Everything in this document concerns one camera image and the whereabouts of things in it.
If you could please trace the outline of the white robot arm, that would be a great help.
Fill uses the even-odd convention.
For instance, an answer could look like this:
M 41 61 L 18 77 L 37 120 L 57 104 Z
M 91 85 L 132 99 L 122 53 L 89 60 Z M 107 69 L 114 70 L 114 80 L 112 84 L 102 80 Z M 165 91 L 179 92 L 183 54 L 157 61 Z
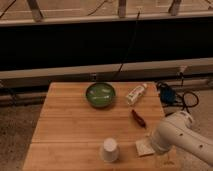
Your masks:
M 194 123 L 194 118 L 186 111 L 164 117 L 151 133 L 152 148 L 163 155 L 177 146 L 213 167 L 213 140 L 194 132 L 191 129 Z

